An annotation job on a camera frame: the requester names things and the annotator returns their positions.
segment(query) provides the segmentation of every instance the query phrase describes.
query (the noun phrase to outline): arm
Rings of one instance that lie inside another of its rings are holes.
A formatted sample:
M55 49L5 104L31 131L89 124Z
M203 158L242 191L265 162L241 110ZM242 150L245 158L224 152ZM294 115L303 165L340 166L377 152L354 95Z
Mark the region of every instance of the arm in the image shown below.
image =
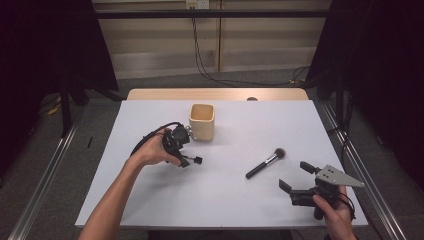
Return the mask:
M180 160L162 146L163 130L149 139L125 162L121 172L91 213L79 239L115 239L125 205L138 174L146 165L167 160L179 166Z
M346 187L340 186L340 192L346 194ZM319 195L313 196L314 202L320 207L325 215L328 234L332 240L350 240L356 239L353 234L351 216L349 208L341 202L336 202L333 207Z

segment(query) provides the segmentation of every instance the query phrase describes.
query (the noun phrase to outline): electrical outlet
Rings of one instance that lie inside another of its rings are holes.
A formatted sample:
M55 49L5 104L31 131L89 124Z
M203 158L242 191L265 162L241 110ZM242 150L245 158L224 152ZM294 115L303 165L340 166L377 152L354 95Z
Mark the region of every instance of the electrical outlet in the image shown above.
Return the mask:
M186 0L186 9L197 9L197 0Z
M209 0L198 0L196 9L209 9Z

